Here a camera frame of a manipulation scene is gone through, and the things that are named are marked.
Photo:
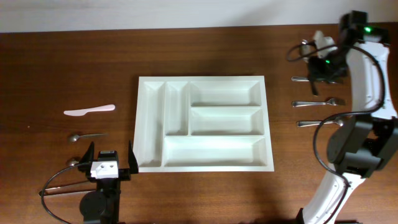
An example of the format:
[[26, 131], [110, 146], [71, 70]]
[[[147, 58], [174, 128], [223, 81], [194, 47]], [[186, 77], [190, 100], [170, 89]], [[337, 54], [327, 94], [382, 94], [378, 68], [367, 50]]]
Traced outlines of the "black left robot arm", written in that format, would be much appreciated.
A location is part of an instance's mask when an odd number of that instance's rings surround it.
[[78, 163], [78, 170], [85, 173], [89, 182], [96, 184], [80, 202], [80, 213], [84, 223], [118, 223], [121, 182], [130, 181], [139, 172], [132, 142], [128, 144], [128, 168], [119, 167], [117, 151], [101, 151], [94, 158], [95, 144], [92, 142]]

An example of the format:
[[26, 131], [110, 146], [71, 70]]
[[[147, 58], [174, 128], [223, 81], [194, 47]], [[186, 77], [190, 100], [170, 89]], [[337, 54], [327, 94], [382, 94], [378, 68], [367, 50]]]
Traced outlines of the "metal fork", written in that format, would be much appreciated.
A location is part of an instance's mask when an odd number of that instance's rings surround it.
[[[293, 82], [308, 82], [308, 78], [307, 77], [291, 77], [291, 80]], [[326, 83], [330, 83], [330, 84], [343, 84], [342, 80], [336, 80], [336, 81], [326, 81]]]
[[291, 105], [293, 107], [303, 107], [303, 106], [321, 106], [321, 105], [331, 105], [331, 106], [344, 106], [345, 100], [330, 98], [326, 101], [293, 101]]

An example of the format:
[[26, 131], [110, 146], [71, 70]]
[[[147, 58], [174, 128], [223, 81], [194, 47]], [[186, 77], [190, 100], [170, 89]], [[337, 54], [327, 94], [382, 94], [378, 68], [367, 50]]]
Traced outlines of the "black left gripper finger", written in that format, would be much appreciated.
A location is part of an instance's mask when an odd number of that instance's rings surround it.
[[139, 166], [138, 166], [137, 159], [133, 152], [132, 141], [129, 141], [129, 144], [128, 144], [128, 164], [129, 164], [129, 173], [130, 174], [138, 174], [139, 173]]
[[83, 157], [80, 159], [80, 164], [92, 162], [94, 159], [94, 153], [95, 153], [95, 144], [94, 144], [94, 142], [91, 142], [88, 147], [88, 150], [85, 152]]

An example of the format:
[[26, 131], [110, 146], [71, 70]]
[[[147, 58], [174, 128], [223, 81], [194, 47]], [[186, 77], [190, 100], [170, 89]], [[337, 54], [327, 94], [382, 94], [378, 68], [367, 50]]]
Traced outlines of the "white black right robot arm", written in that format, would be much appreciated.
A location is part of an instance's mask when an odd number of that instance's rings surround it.
[[387, 74], [390, 38], [386, 29], [370, 26], [368, 15], [351, 11], [340, 18], [339, 37], [317, 31], [297, 46], [307, 60], [308, 80], [333, 82], [350, 76], [352, 109], [328, 117], [342, 125], [330, 137], [326, 174], [297, 223], [334, 223], [353, 191], [382, 170], [397, 151], [397, 111]]

